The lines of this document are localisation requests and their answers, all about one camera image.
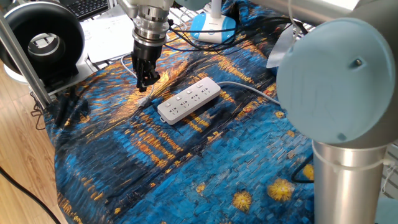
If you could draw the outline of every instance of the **light blue joint cover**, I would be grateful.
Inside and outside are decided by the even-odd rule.
[[[326,22],[299,40],[277,74],[289,121],[326,144],[360,138],[391,102],[396,65],[385,38],[354,18]]]

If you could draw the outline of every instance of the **white power strip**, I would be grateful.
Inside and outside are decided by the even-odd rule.
[[[206,77],[157,106],[160,119],[173,125],[220,95],[221,88]]]

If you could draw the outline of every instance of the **blue fabric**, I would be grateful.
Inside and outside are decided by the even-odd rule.
[[[227,1],[224,12],[242,24],[276,16],[242,0]],[[204,77],[276,97],[266,62],[280,32],[267,27],[223,52],[227,56],[164,49],[157,62],[161,79],[143,108],[136,102],[146,93],[120,63],[60,95],[45,122],[56,150],[58,204],[68,222],[312,223],[313,186],[289,179],[311,153],[310,140],[279,106],[225,85],[219,97],[173,126],[156,111]],[[190,48],[182,40],[172,46]]]

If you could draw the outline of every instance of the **white paper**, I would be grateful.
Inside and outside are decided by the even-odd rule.
[[[106,19],[106,18],[122,16],[122,15],[126,15],[126,13],[123,11],[123,9],[120,5],[117,5],[111,9],[109,9],[108,11],[106,11],[104,14],[100,15],[96,19]]]
[[[127,15],[80,23],[85,33],[85,50],[91,62],[102,62],[132,51],[134,27]]]
[[[293,43],[293,26],[283,31],[268,57],[267,68],[278,67]]]

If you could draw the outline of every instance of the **white power cable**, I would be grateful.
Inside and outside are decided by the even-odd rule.
[[[249,90],[255,91],[256,93],[258,93],[258,94],[260,94],[261,96],[267,98],[268,100],[270,100],[270,101],[272,101],[272,102],[274,102],[274,103],[280,105],[280,103],[279,103],[277,100],[272,99],[271,97],[267,96],[265,93],[263,93],[263,92],[261,92],[261,91],[255,89],[255,88],[253,88],[253,87],[250,87],[250,86],[247,86],[247,85],[243,85],[243,84],[240,84],[240,83],[236,83],[236,82],[219,82],[219,83],[217,83],[217,84],[219,84],[219,85],[222,85],[222,84],[233,84],[233,85],[238,85],[238,86],[241,86],[241,87],[245,87],[245,88],[247,88],[247,89],[249,89]]]
[[[287,3],[287,10],[288,10],[288,12],[289,12],[290,21],[292,21],[292,24],[293,24],[294,27],[296,28],[296,33],[294,34],[293,43],[292,43],[292,45],[294,45],[294,43],[295,43],[296,40],[297,40],[297,37],[299,36],[299,27],[298,27],[298,25],[296,24],[296,22],[295,22],[294,19],[293,19],[292,1],[293,1],[293,0],[289,0],[289,1],[288,1],[288,3]]]
[[[124,62],[123,62],[123,59],[125,58],[125,56],[128,56],[128,55],[130,55],[130,54],[125,54],[125,55],[123,55],[122,57],[121,57],[121,59],[120,59],[120,62],[122,63],[122,65],[123,65],[123,67],[124,67],[124,69],[126,69],[131,75],[133,75],[135,78],[137,78],[137,75],[132,71],[132,70],[130,70],[129,68],[127,68],[127,66],[124,64]],[[145,106],[145,104],[149,101],[149,98],[150,98],[150,96],[152,96],[152,94],[154,93],[154,86],[152,85],[151,86],[152,88],[150,89],[150,93],[147,95],[147,96],[145,96],[145,97],[143,97],[143,98],[141,98],[140,100],[138,100],[138,104],[140,105],[140,106]]]
[[[381,193],[386,193],[386,185],[388,183],[388,180],[390,179],[391,175],[394,173],[394,170],[396,170],[398,166],[395,165],[390,165],[390,168],[387,170],[387,177],[383,181],[383,186],[381,187]]]
[[[137,75],[136,75],[132,70],[130,70],[129,68],[127,68],[127,66],[126,66],[126,65],[124,64],[124,62],[123,62],[123,59],[125,58],[125,56],[128,56],[128,55],[130,55],[130,54],[125,54],[125,55],[123,55],[123,56],[121,57],[121,59],[120,59],[120,62],[122,63],[124,69],[126,69],[131,75],[133,75],[135,78],[137,78]]]
[[[187,13],[187,11],[188,11],[188,9],[186,9],[182,14],[181,14],[181,16],[180,16],[180,24],[183,24],[184,25],[184,30],[187,30],[188,29],[188,27],[187,27],[187,25],[186,25],[186,23],[184,23],[183,21],[182,21],[182,17]],[[178,24],[174,24],[174,25],[176,25],[178,28],[180,28],[180,30],[183,30],[182,28],[181,28],[181,26],[180,25],[178,25]],[[169,40],[169,41],[167,41],[166,42],[166,44],[168,44],[168,43],[170,43],[170,42],[173,42],[173,41],[175,41],[175,40],[178,40],[180,37],[176,37],[176,38],[174,38],[174,39],[172,39],[172,40]]]

